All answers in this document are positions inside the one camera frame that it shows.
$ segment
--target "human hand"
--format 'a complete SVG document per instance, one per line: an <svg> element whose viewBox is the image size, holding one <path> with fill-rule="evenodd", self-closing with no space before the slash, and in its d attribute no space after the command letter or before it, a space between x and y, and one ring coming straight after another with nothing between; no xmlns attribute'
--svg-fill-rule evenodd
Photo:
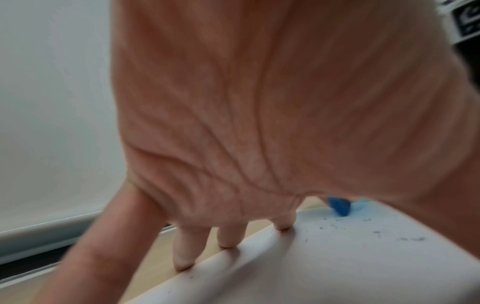
<svg viewBox="0 0 480 304"><path fill-rule="evenodd" d="M142 207L112 204L41 303L118 300L166 220L181 270L210 227L234 246L253 219L290 226L306 195L414 201L476 143L477 96L429 1L117 0L112 27ZM98 261L111 267L98 275Z"/></svg>

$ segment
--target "black label with white symbol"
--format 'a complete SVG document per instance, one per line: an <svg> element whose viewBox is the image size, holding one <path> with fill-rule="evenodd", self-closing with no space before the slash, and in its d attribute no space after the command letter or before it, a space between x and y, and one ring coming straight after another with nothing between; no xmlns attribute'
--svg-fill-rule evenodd
<svg viewBox="0 0 480 304"><path fill-rule="evenodd" d="M452 12L462 37L480 32L480 0L474 0Z"/></svg>

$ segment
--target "finger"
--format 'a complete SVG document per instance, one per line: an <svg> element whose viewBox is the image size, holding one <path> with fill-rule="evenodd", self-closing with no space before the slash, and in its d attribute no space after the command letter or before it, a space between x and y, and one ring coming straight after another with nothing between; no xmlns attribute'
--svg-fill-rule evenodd
<svg viewBox="0 0 480 304"><path fill-rule="evenodd" d="M216 238L222 248L233 248L245 238L247 224L222 226L218 228Z"/></svg>
<svg viewBox="0 0 480 304"><path fill-rule="evenodd" d="M173 266L177 271L192 267L202 254L209 238L210 228L178 227L173 240Z"/></svg>
<svg viewBox="0 0 480 304"><path fill-rule="evenodd" d="M297 212L291 211L287 214L272 218L270 221L277 230L286 230L295 224Z"/></svg>
<svg viewBox="0 0 480 304"><path fill-rule="evenodd" d="M117 303L166 221L158 204L126 182L34 303Z"/></svg>

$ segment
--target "blue pen tip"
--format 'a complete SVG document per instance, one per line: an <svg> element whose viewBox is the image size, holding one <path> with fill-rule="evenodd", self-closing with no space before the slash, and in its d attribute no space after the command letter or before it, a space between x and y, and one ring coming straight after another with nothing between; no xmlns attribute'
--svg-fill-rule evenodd
<svg viewBox="0 0 480 304"><path fill-rule="evenodd" d="M327 201L329 206L340 216L347 216L350 213L350 205L352 204L350 201L338 197L329 197Z"/></svg>

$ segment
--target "whiteboard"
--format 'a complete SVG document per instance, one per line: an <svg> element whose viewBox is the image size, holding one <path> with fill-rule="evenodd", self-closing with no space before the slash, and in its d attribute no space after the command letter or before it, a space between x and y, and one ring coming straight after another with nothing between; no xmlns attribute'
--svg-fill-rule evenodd
<svg viewBox="0 0 480 304"><path fill-rule="evenodd" d="M300 211L130 304L480 302L480 263L430 229L375 203L349 217Z"/></svg>

